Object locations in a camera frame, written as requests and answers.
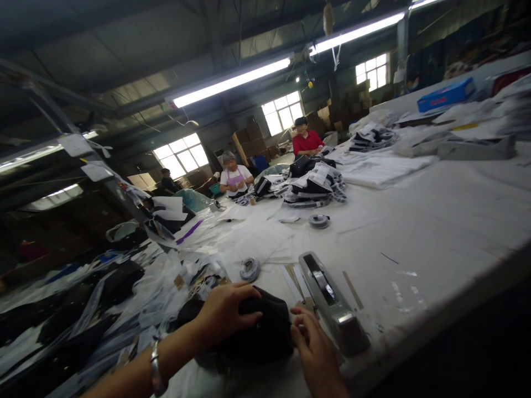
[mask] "window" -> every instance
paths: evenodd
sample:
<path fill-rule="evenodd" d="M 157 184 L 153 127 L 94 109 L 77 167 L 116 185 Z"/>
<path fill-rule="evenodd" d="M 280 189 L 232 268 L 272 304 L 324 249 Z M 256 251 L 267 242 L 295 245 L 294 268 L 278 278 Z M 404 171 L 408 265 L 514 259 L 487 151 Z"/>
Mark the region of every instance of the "window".
<path fill-rule="evenodd" d="M 209 163 L 197 133 L 188 135 L 153 151 L 160 163 L 179 178 Z"/>
<path fill-rule="evenodd" d="M 298 91 L 262 105 L 262 110 L 271 135 L 277 135 L 289 129 L 293 126 L 295 119 L 304 116 Z"/>
<path fill-rule="evenodd" d="M 20 209 L 25 211 L 48 210 L 62 205 L 63 203 L 66 203 L 69 200 L 72 200 L 75 197 L 81 195 L 82 193 L 83 189 L 78 184 L 70 185 L 62 190 L 51 193 L 48 196 L 36 200 L 35 202 L 30 203 L 29 205 L 23 206 Z"/>
<path fill-rule="evenodd" d="M 356 66 L 356 84 L 369 80 L 369 91 L 387 84 L 387 54 L 382 54 Z"/>

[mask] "silver bracelet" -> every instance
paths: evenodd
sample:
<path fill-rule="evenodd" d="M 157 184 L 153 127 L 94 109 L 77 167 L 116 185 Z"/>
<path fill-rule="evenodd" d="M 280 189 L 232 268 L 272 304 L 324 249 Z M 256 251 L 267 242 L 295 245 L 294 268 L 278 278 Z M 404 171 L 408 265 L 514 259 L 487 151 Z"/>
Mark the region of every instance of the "silver bracelet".
<path fill-rule="evenodd" d="M 153 394 L 157 398 L 164 395 L 166 390 L 168 389 L 168 386 L 164 384 L 162 381 L 162 377 L 160 376 L 160 370 L 159 370 L 159 353 L 157 351 L 159 345 L 159 341 L 155 340 L 155 344 L 153 345 L 153 351 L 151 351 L 151 382 L 153 383 Z"/>

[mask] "teal plastic bag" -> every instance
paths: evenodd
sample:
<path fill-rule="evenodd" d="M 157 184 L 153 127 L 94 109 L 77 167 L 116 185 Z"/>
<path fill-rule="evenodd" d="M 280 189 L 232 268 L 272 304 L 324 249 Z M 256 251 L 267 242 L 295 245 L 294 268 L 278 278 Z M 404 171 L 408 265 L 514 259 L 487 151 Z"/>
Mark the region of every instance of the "teal plastic bag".
<path fill-rule="evenodd" d="M 191 189 L 180 190 L 173 196 L 182 197 L 183 204 L 194 213 L 200 212 L 210 205 L 210 199 L 208 197 Z"/>

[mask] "white tape roll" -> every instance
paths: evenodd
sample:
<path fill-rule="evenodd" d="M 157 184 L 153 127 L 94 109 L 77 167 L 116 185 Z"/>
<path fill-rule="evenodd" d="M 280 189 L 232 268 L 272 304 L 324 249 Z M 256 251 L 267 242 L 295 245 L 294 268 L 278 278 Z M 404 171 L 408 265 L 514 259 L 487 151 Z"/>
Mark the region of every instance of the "white tape roll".
<path fill-rule="evenodd" d="M 308 223 L 312 228 L 324 229 L 330 225 L 330 217 L 324 214 L 314 214 L 308 218 Z"/>

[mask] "paper tag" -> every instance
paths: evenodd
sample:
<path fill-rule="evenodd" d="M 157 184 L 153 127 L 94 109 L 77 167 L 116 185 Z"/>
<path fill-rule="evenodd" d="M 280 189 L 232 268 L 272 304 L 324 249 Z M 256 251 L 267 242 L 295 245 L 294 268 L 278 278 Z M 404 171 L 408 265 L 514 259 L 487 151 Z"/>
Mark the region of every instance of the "paper tag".
<path fill-rule="evenodd" d="M 177 286 L 177 290 L 181 290 L 185 285 L 184 279 L 181 275 L 177 275 L 173 283 Z"/>

